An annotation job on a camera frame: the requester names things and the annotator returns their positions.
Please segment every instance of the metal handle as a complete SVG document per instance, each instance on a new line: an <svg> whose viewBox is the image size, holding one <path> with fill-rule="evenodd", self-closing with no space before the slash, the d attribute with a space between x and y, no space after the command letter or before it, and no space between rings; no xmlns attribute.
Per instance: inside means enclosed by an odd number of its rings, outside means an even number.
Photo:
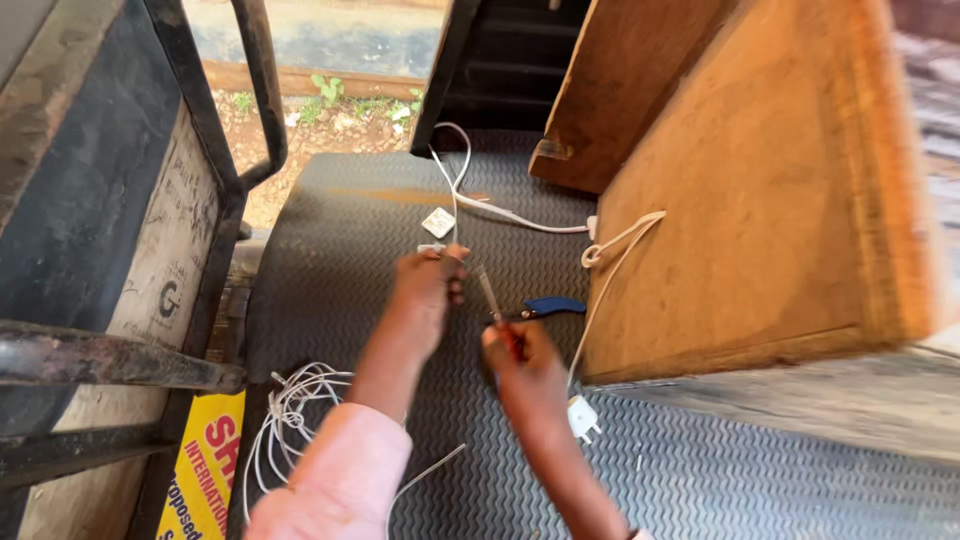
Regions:
<svg viewBox="0 0 960 540"><path fill-rule="evenodd" d="M253 95L260 112L263 134L267 139L267 160L240 175L244 190L250 191L270 178L287 161L287 130L283 123L283 103L276 76L274 40L263 0L231 0L240 27L240 38L247 54L247 66L253 81Z"/></svg>

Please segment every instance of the yellow sign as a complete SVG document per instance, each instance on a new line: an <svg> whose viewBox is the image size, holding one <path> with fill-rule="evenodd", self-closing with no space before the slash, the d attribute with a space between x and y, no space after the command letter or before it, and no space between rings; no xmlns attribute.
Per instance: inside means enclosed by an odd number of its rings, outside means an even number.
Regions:
<svg viewBox="0 0 960 540"><path fill-rule="evenodd" d="M158 540L227 537L230 489L237 469L246 392L194 398L180 441Z"/></svg>

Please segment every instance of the zigzag rubber mat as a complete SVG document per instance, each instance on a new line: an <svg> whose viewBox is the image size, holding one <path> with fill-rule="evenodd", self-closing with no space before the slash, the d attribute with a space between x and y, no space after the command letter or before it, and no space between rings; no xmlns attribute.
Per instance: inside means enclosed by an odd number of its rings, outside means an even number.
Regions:
<svg viewBox="0 0 960 540"><path fill-rule="evenodd" d="M526 175L538 135L473 132L471 138L463 191L548 225L580 224L594 212L587 196ZM457 171L463 157L444 159ZM387 298L391 261L432 242L420 222L448 205L448 187L431 160L327 154L310 161L277 220L253 292L247 357L254 385L241 464L263 421L266 393L277 388L270 372L286 374L308 360L350 369ZM579 264L589 245L585 234L537 233L472 210L461 210L460 224L473 263L485 264L506 307L552 294L587 297L588 274ZM466 289L467 302L427 364L408 417L415 448L406 478L460 443L467 449L399 500L391 538L566 538L484 384L478 337L487 309L475 282ZM554 316L545 325L569 357L583 317ZM631 524L658 539L960 537L958 469L587 396L604 428L585 446L587 458ZM311 411L314 422L322 414ZM239 489L231 501L233 538L242 530ZM249 493L252 501L260 497L255 487Z"/></svg>

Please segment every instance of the pink sleeve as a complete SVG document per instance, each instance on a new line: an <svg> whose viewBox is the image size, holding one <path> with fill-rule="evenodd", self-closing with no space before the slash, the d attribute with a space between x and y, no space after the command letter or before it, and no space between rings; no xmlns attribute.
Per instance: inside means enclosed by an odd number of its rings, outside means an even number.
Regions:
<svg viewBox="0 0 960 540"><path fill-rule="evenodd" d="M383 413L343 404L326 415L287 488L253 509L248 540L383 538L410 436Z"/></svg>

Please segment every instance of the dirt ground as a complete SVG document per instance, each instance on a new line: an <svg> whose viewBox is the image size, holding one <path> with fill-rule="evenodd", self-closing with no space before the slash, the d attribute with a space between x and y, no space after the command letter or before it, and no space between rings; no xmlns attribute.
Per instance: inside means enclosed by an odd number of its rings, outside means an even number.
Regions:
<svg viewBox="0 0 960 540"><path fill-rule="evenodd" d="M251 104L244 112L235 103L236 94L221 89L213 90L213 98L237 172L242 173L267 156L256 104ZM306 98L285 97L284 114L300 111L305 102ZM296 127L287 127L289 150L286 164L280 172L251 191L244 212L245 221L255 228L271 228L300 171L314 154L398 152L410 147L414 122L395 122L382 110L360 116L354 111L354 105L345 99L323 110L313 125L300 121Z"/></svg>

